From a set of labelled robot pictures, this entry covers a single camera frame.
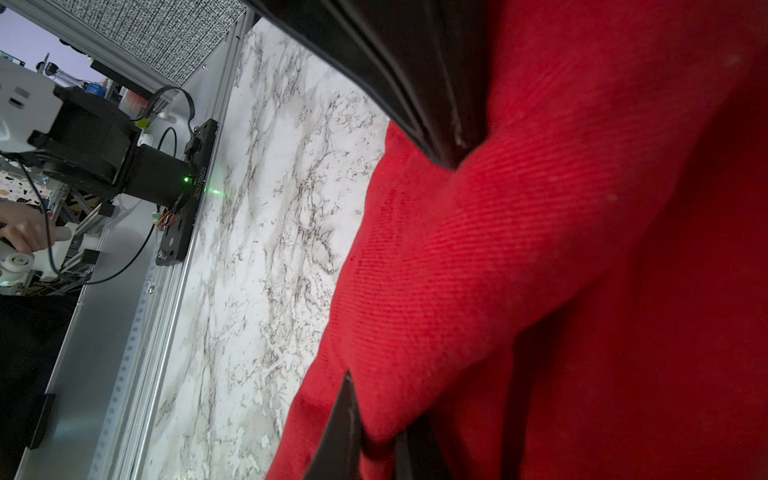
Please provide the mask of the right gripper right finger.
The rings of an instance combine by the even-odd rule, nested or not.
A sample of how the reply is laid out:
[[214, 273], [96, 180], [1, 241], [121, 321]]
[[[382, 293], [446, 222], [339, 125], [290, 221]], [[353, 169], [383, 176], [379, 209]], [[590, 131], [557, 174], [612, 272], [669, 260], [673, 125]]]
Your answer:
[[396, 480], [449, 480], [450, 473], [427, 417], [420, 417], [395, 438]]

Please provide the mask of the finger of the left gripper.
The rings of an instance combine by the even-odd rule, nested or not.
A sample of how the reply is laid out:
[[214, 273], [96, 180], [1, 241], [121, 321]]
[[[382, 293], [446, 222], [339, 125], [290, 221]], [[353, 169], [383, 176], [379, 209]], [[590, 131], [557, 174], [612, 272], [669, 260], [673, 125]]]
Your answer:
[[252, 0], [258, 15], [360, 87], [435, 165], [486, 137], [484, 1]]

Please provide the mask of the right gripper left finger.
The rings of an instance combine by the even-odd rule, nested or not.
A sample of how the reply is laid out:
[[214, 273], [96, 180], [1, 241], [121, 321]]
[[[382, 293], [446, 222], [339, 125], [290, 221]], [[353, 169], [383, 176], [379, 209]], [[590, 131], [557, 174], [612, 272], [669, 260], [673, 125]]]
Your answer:
[[360, 479], [363, 425], [353, 379], [345, 373], [304, 480]]

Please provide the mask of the red long pants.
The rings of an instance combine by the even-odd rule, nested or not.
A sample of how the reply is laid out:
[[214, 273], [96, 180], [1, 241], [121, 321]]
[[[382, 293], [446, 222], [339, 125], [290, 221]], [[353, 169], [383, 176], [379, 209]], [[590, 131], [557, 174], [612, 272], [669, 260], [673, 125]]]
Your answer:
[[357, 474], [426, 420], [455, 479], [767, 475], [767, 5], [485, 1], [487, 138], [397, 127], [271, 479], [353, 382]]

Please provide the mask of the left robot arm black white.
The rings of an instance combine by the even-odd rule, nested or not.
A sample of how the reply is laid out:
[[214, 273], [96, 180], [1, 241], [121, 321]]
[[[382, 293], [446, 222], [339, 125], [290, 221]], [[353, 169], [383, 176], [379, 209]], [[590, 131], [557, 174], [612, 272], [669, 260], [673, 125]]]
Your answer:
[[[255, 1], [260, 16], [352, 80], [437, 166], [455, 169], [486, 136], [482, 1]], [[166, 207], [198, 197], [212, 124], [183, 159], [139, 143], [108, 101], [18, 65], [1, 67], [1, 150], [104, 199]]]

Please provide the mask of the operator bare hand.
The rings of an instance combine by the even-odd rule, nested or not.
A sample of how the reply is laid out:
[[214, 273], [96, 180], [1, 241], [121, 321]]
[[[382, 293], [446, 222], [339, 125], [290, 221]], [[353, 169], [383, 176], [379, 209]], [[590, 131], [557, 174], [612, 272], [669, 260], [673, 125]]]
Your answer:
[[48, 214], [31, 206], [1, 201], [1, 237], [19, 252], [33, 254], [58, 241], [70, 240], [71, 231], [56, 227]]

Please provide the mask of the aluminium front rail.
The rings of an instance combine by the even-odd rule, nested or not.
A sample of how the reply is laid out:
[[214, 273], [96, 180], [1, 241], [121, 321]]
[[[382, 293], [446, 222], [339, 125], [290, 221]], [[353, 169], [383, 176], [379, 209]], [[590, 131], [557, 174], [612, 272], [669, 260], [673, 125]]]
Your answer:
[[157, 265], [161, 233], [153, 204], [124, 196], [118, 207], [104, 231], [95, 273], [137, 259], [115, 279], [85, 287], [79, 297], [60, 363], [83, 358], [77, 377], [94, 387], [95, 405], [59, 421], [57, 440], [71, 433], [86, 443], [65, 454], [64, 466], [48, 473], [50, 479], [136, 479], [147, 451], [188, 264]]

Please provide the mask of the aluminium cage frame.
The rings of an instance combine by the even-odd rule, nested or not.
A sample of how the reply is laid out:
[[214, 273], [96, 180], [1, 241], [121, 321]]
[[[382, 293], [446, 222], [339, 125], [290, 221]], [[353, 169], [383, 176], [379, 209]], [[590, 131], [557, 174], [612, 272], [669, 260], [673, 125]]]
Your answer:
[[241, 1], [3, 1], [141, 88], [185, 84], [236, 23]]

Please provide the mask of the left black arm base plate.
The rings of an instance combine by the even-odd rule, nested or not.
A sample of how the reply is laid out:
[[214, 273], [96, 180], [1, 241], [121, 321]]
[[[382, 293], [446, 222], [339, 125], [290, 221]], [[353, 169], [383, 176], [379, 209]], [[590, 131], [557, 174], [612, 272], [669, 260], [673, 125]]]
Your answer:
[[159, 221], [162, 236], [156, 256], [158, 266], [175, 265], [187, 257], [218, 129], [219, 123], [208, 119], [194, 129], [193, 137], [185, 145], [185, 160], [191, 172], [178, 181], [181, 195]]

